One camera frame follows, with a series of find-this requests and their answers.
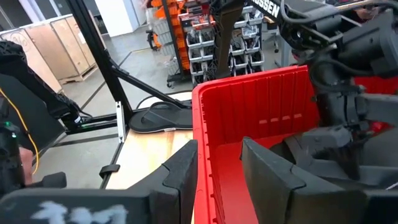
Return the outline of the black flip-flop sandal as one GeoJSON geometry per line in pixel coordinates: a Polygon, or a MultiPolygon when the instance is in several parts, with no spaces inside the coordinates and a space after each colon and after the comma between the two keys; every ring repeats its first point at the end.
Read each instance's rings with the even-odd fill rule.
{"type": "Polygon", "coordinates": [[[136,113],[130,119],[129,127],[137,133],[193,129],[192,110],[165,101],[156,102],[136,113]]]}

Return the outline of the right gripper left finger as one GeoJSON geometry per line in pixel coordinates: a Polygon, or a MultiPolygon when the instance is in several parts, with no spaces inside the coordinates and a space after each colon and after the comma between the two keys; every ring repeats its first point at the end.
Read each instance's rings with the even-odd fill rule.
{"type": "Polygon", "coordinates": [[[198,143],[190,140],[129,188],[129,224],[190,224],[198,178],[198,143]]]}

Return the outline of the black flat panel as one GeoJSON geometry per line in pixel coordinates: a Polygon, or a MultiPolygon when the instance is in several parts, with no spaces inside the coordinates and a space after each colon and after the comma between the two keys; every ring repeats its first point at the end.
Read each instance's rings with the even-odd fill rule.
{"type": "Polygon", "coordinates": [[[64,132],[59,121],[52,118],[44,102],[17,79],[0,74],[0,89],[14,103],[17,111],[9,107],[9,120],[21,133],[19,144],[33,151],[34,146],[26,133],[30,133],[39,151],[48,148],[64,132]]]}

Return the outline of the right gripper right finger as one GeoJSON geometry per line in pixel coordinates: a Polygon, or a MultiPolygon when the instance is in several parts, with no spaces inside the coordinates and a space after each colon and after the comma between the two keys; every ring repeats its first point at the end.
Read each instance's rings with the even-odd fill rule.
{"type": "Polygon", "coordinates": [[[259,224],[359,224],[367,196],[325,181],[244,138],[244,178],[259,224]]]}

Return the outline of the black aluminium frame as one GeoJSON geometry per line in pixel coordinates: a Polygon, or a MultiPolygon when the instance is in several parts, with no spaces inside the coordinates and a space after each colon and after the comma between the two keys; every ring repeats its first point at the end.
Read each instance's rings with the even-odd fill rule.
{"type": "MultiPolygon", "coordinates": [[[[180,101],[171,98],[169,95],[160,90],[140,81],[140,79],[130,75],[123,70],[111,58],[108,50],[105,48],[100,35],[98,34],[94,22],[88,12],[84,0],[66,0],[80,30],[83,34],[86,43],[88,44],[95,62],[101,71],[101,74],[107,84],[115,102],[120,101],[123,105],[124,120],[126,128],[129,128],[130,119],[138,112],[144,111],[148,108],[134,110],[128,101],[128,98],[121,85],[121,80],[128,82],[132,86],[158,98],[160,101],[173,103],[180,108],[192,109],[192,104],[187,101],[180,101]]],[[[90,131],[97,131],[99,129],[106,129],[117,127],[116,114],[109,114],[103,116],[96,116],[87,119],[74,127],[69,127],[65,130],[67,135],[85,133],[90,131]]]]}

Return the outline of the plywood shipping crate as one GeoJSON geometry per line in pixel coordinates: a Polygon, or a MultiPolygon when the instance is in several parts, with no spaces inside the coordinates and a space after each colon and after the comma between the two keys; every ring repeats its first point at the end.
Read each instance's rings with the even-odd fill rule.
{"type": "Polygon", "coordinates": [[[51,71],[47,62],[34,45],[24,29],[12,29],[0,32],[0,39],[10,40],[22,46],[28,65],[43,81],[57,93],[63,93],[63,88],[51,71]]]}
{"type": "Polygon", "coordinates": [[[62,85],[82,82],[97,69],[93,54],[71,14],[23,29],[62,85]]]}

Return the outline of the silver frame bracket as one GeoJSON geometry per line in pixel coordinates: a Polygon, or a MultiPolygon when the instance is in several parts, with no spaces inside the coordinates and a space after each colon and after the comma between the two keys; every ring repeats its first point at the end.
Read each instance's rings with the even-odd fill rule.
{"type": "Polygon", "coordinates": [[[119,143],[124,143],[126,140],[126,125],[124,120],[123,105],[120,101],[116,102],[116,121],[118,127],[119,143]]]}

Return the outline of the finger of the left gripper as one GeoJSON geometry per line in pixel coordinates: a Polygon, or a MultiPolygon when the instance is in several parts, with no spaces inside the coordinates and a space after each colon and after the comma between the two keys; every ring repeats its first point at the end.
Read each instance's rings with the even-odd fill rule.
{"type": "Polygon", "coordinates": [[[302,134],[302,143],[312,157],[335,161],[350,179],[359,180],[359,145],[350,130],[343,126],[311,129],[302,134]]]}

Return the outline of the person's hand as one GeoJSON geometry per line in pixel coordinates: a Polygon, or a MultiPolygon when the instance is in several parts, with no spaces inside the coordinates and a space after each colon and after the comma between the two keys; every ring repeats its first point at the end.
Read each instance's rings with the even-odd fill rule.
{"type": "Polygon", "coordinates": [[[25,149],[23,147],[19,148],[19,152],[22,161],[22,168],[24,170],[25,184],[29,185],[33,183],[33,178],[32,178],[33,153],[32,151],[25,149]]]}

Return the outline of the rack of orange bins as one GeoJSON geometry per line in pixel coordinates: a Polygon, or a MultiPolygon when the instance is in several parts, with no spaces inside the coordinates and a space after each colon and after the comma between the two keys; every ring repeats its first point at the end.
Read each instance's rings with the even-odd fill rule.
{"type": "Polygon", "coordinates": [[[150,27],[146,30],[147,41],[153,51],[169,58],[165,63],[169,88],[191,76],[186,34],[179,18],[183,12],[184,0],[148,0],[150,27]]]}

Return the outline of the rack of white bins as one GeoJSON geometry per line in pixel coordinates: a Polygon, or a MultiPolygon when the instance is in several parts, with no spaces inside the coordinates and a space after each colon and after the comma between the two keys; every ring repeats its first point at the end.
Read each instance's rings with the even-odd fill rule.
{"type": "MultiPolygon", "coordinates": [[[[179,15],[186,37],[192,83],[211,80],[209,69],[215,46],[215,21],[209,15],[209,0],[182,0],[183,11],[179,15]]],[[[264,55],[261,50],[262,22],[264,16],[253,6],[244,5],[234,24],[228,47],[227,63],[231,76],[247,75],[263,71],[264,55]]]]}

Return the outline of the red plastic bin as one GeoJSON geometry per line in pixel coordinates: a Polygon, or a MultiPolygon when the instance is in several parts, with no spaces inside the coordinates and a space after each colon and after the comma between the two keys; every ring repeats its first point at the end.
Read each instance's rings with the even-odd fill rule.
{"type": "MultiPolygon", "coordinates": [[[[319,123],[305,67],[204,83],[193,91],[198,142],[195,224],[258,224],[241,159],[244,138],[262,147],[319,123]]],[[[359,224],[398,224],[398,190],[359,190],[367,196],[359,224]]]]}

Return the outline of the grey slide sandal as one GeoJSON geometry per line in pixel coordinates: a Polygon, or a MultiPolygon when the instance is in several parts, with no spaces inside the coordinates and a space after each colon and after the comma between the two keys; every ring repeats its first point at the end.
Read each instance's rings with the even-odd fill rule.
{"type": "Polygon", "coordinates": [[[398,190],[398,128],[372,137],[361,155],[360,182],[398,190]]]}
{"type": "Polygon", "coordinates": [[[272,152],[299,168],[344,189],[386,189],[389,166],[363,164],[366,143],[352,148],[327,149],[309,143],[301,134],[284,138],[270,148],[272,152]]]}

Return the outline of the black table clamp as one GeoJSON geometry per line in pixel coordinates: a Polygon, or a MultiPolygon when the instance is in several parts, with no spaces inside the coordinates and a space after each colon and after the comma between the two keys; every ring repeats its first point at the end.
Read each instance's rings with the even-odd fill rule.
{"type": "Polygon", "coordinates": [[[103,166],[99,172],[99,176],[103,179],[107,175],[111,175],[114,172],[118,172],[120,169],[119,164],[108,164],[106,166],[103,166]]]}

